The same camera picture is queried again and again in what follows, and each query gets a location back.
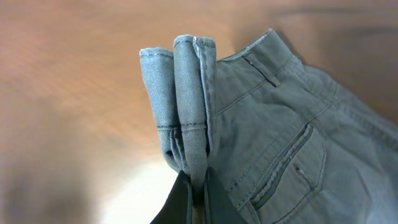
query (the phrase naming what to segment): clothing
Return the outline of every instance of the clothing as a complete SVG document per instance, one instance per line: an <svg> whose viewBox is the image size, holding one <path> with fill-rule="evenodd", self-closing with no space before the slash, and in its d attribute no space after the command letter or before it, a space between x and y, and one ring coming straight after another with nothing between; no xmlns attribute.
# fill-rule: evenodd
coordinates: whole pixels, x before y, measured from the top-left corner
<svg viewBox="0 0 398 224"><path fill-rule="evenodd" d="M211 166L247 223L397 222L398 128L273 30L221 60L190 35L140 56L163 155L197 197Z"/></svg>

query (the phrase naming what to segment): denim fabric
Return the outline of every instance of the denim fabric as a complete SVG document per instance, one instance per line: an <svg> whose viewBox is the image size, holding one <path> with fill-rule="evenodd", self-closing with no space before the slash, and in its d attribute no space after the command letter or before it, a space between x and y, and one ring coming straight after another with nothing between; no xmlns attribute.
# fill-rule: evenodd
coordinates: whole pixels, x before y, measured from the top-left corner
<svg viewBox="0 0 398 224"><path fill-rule="evenodd" d="M398 128L273 30L221 60L189 35L140 56L162 152L194 192L212 166L248 223L397 223Z"/></svg>

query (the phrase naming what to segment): denim pants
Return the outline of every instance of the denim pants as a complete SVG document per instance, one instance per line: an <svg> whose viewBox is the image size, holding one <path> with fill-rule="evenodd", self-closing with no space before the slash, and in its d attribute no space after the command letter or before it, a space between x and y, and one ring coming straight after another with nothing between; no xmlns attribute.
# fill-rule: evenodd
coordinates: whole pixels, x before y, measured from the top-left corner
<svg viewBox="0 0 398 224"><path fill-rule="evenodd" d="M190 35L140 56L162 153L195 194L211 166L247 223L398 222L398 128L273 30L221 60Z"/></svg>

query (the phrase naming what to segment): folded denim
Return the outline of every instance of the folded denim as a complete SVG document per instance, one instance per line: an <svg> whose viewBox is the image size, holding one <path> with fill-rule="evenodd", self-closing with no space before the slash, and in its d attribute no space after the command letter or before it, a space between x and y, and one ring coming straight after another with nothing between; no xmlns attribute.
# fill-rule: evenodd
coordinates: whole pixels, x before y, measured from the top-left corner
<svg viewBox="0 0 398 224"><path fill-rule="evenodd" d="M190 35L140 56L162 153L194 194L212 166L248 223L398 220L398 128L273 30L221 60Z"/></svg>

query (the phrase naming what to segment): gray denim shorts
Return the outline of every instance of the gray denim shorts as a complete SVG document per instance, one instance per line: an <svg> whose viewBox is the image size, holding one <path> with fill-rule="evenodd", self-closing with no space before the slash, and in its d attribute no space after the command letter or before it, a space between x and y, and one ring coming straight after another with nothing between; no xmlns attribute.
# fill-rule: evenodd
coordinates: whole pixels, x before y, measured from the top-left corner
<svg viewBox="0 0 398 224"><path fill-rule="evenodd" d="M398 222L398 128L273 30L221 60L190 35L140 56L161 150L194 192L211 166L248 223Z"/></svg>

